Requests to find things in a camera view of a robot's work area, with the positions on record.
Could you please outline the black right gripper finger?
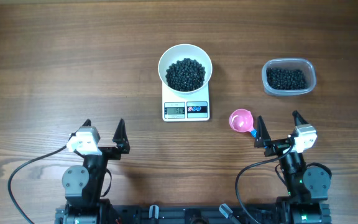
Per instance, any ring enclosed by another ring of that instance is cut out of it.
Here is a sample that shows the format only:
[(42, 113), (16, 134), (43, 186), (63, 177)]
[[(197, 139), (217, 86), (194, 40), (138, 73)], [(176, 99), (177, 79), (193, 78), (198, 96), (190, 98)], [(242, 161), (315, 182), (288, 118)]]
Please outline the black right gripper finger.
[(254, 147), (262, 148), (269, 146), (271, 138), (269, 132), (267, 131), (264, 120), (261, 116), (258, 116), (257, 118), (257, 128), (255, 130), (257, 132), (255, 135)]
[(309, 124), (309, 122), (307, 122), (297, 110), (293, 111), (292, 116), (294, 118), (295, 126)]

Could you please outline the pink scoop blue handle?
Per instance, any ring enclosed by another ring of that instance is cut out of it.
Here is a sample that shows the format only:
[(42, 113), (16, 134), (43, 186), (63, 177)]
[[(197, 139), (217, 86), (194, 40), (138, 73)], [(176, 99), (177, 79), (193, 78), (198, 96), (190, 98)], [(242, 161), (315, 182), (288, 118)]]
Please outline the pink scoop blue handle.
[(254, 128), (254, 119), (251, 112), (248, 110), (235, 110), (229, 117), (229, 125), (238, 133), (250, 133), (256, 138), (257, 131)]

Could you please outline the black beans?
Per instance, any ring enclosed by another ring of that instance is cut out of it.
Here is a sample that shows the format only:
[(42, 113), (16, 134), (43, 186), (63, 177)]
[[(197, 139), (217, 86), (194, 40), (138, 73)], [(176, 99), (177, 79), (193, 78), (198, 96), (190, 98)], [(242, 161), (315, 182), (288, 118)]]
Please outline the black beans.
[(166, 69), (168, 86), (176, 91), (194, 91), (201, 88), (205, 81), (205, 68), (197, 60), (184, 58)]

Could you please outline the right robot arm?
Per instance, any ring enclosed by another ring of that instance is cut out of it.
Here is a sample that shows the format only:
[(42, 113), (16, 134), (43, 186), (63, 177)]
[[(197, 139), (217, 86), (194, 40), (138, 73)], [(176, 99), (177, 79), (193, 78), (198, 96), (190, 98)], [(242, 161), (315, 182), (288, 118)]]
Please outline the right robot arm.
[(331, 170), (317, 162), (306, 163), (303, 153), (317, 140), (317, 131), (299, 112), (292, 113), (295, 127), (288, 137), (271, 139), (264, 120), (257, 118), (254, 146), (264, 148), (264, 156), (274, 157), (283, 174), (288, 195), (278, 197), (271, 223), (331, 223), (328, 199)]

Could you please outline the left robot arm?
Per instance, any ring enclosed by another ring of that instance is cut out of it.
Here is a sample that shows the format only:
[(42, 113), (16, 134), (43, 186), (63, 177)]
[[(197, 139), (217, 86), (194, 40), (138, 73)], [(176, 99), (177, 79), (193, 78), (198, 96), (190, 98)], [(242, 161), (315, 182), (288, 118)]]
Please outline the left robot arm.
[(83, 163), (69, 167), (63, 174), (67, 203), (64, 208), (56, 209), (55, 224), (122, 223), (110, 200), (104, 198), (110, 187), (105, 192), (102, 189), (105, 175), (111, 175), (108, 161), (118, 161), (130, 151), (125, 121), (121, 119), (116, 128), (112, 138), (115, 146), (99, 146), (100, 139), (89, 119), (71, 134), (67, 148), (83, 158)]

